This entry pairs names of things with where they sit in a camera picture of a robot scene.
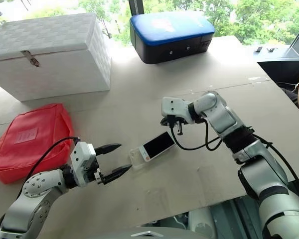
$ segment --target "window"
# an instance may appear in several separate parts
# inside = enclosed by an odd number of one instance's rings
[[[289,45],[299,33],[299,0],[143,0],[145,13],[195,10],[215,25],[215,36],[235,35],[244,45]],[[5,21],[95,12],[116,45],[130,44],[128,0],[0,0]]]

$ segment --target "desk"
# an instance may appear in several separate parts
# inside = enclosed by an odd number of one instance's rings
[[[274,142],[299,176],[299,110],[235,37],[214,38],[206,53],[158,65],[144,64],[127,48],[112,59],[111,81],[109,92],[28,102],[18,102],[1,90],[0,136],[18,113],[63,103],[75,135],[83,141],[95,147],[122,144],[98,158],[102,172],[107,173],[130,163],[132,148],[168,130],[159,125],[163,96],[194,100],[213,89],[246,125]],[[185,126],[183,132],[179,141],[187,147],[204,142],[204,126]],[[54,203],[40,238],[87,238],[245,195],[237,177],[239,166],[224,144],[215,152],[173,147],[150,163],[106,186],[91,183],[70,190]],[[0,183],[0,216],[20,186]]]

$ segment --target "phone screen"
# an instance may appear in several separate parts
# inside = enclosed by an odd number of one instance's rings
[[[163,152],[164,150],[173,146],[174,144],[175,143],[173,139],[169,136],[167,132],[165,132],[160,136],[156,137],[155,139],[153,139],[152,141],[144,144],[143,147],[148,153],[149,157],[153,158],[156,155]]]

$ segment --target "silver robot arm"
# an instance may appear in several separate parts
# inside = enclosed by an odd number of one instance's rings
[[[242,164],[238,177],[247,194],[260,202],[264,238],[299,239],[299,197],[288,189],[284,170],[217,92],[209,91],[194,102],[165,97],[161,111],[169,127],[178,125],[180,130],[182,123],[207,118]]]
[[[92,144],[77,142],[72,153],[72,166],[41,172],[29,178],[18,199],[6,212],[0,226],[0,239],[35,239],[48,217],[54,201],[69,189],[85,187],[89,182],[107,184],[122,176],[131,165],[113,170],[103,176],[96,156],[113,151],[120,144],[108,144],[93,148]]]

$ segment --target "white phone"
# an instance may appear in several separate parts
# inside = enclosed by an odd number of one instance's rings
[[[168,132],[165,132],[143,144],[139,149],[145,162],[149,162],[174,145],[174,140],[170,137]]]

